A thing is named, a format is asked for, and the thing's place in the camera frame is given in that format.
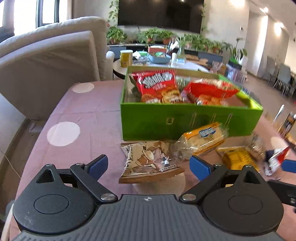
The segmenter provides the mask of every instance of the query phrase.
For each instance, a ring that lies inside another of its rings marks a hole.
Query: glass vase
[[[179,50],[177,52],[177,63],[184,64],[186,62],[184,48],[184,46],[179,46]]]

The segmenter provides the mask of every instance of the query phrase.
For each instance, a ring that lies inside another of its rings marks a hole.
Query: window
[[[15,35],[30,32],[36,27],[50,23],[65,21],[67,8],[68,0],[15,0]]]
[[[15,0],[15,35],[30,32],[36,28],[37,0]]]
[[[2,1],[2,2],[0,3],[0,27],[3,26],[4,2],[5,2],[5,1]]]

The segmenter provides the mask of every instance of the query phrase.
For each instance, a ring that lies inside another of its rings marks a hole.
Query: metal screw
[[[101,196],[103,201],[113,201],[115,199],[115,195],[112,193],[105,193]]]
[[[182,196],[182,199],[184,201],[194,201],[196,199],[196,196],[194,194],[187,193]]]

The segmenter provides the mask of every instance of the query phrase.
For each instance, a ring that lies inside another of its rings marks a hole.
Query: white cup
[[[176,61],[177,60],[177,54],[176,53],[172,53],[172,61]]]

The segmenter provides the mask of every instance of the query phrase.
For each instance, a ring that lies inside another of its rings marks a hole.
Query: round white table
[[[155,67],[169,67],[169,68],[174,68],[174,69],[188,69],[188,70],[200,70],[203,72],[208,73],[209,71],[198,64],[192,63],[187,61],[185,64],[180,64],[175,61],[170,61],[168,64],[147,64],[146,66],[155,66]],[[120,59],[116,60],[113,62],[113,73],[121,78],[125,79],[126,73],[127,73],[127,68],[122,68],[120,67]]]

